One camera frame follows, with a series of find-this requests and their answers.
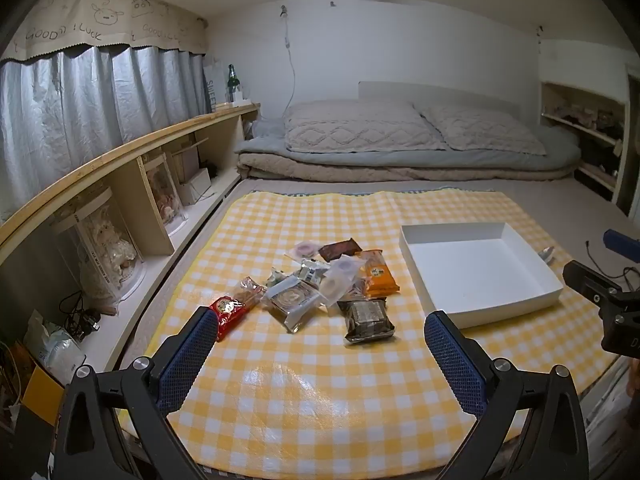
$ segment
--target pillow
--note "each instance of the pillow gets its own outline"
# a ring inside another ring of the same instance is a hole
[[[425,116],[454,150],[501,150],[546,155],[542,142],[504,112],[457,105],[430,106]]]
[[[446,150],[440,134],[407,102],[330,100],[293,105],[288,150],[304,153]]]

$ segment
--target red snack wrapper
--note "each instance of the red snack wrapper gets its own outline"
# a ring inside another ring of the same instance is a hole
[[[240,320],[249,312],[249,309],[242,303],[228,296],[218,298],[209,308],[218,316],[218,338],[216,339],[218,342],[222,341],[226,334],[240,323]]]

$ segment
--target cartoon drawing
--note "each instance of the cartoon drawing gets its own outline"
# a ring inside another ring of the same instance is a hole
[[[93,10],[95,10],[94,18],[97,23],[103,25],[113,25],[118,21],[118,16],[122,16],[124,12],[119,10],[100,8],[96,4],[91,4]]]
[[[131,17],[137,18],[143,14],[148,14],[154,11],[154,6],[151,5],[149,0],[133,0],[131,2]]]
[[[33,6],[33,12],[40,12],[41,10],[48,9],[53,5],[53,0],[38,0],[38,3]]]

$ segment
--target white box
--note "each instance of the white box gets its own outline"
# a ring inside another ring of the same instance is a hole
[[[400,248],[425,314],[443,310],[458,328],[546,308],[562,292],[505,222],[402,226]]]
[[[188,182],[178,184],[178,196],[184,205],[195,204],[211,187],[207,168],[202,168]]]

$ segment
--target wooden shelf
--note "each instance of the wooden shelf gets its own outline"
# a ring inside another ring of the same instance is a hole
[[[86,354],[86,362],[96,372],[112,370],[133,327],[158,286],[168,274],[195,232],[204,224],[212,211],[240,180],[236,168],[226,168],[211,179],[211,187],[199,202],[186,206],[188,218],[171,236],[175,251],[170,256],[146,256],[146,275],[138,288],[118,305],[117,316],[102,316],[100,330],[89,334],[80,344]]]
[[[255,115],[259,105],[230,108],[195,117],[132,140],[65,175],[36,195],[0,226],[0,264],[36,227],[75,195],[143,153],[243,114]]]
[[[578,166],[578,171],[581,171],[585,175],[588,175],[598,184],[602,184],[604,187],[609,189],[609,191],[616,190],[616,179],[610,174],[605,173],[601,169],[596,168],[596,166],[594,166],[593,164],[588,164],[581,160],[580,166]]]
[[[612,146],[615,146],[616,143],[618,142],[616,139],[613,139],[612,137],[609,137],[605,134],[601,134],[597,130],[590,130],[588,128],[585,128],[584,126],[580,126],[580,124],[574,124],[572,122],[565,121],[564,119],[560,117],[556,117],[555,115],[543,113],[542,116],[552,121],[555,121],[556,123],[566,124],[567,126],[571,126],[576,130],[580,130],[581,132],[590,134],[591,136],[596,137],[597,139],[604,140],[605,142],[607,142],[608,144],[611,144]]]

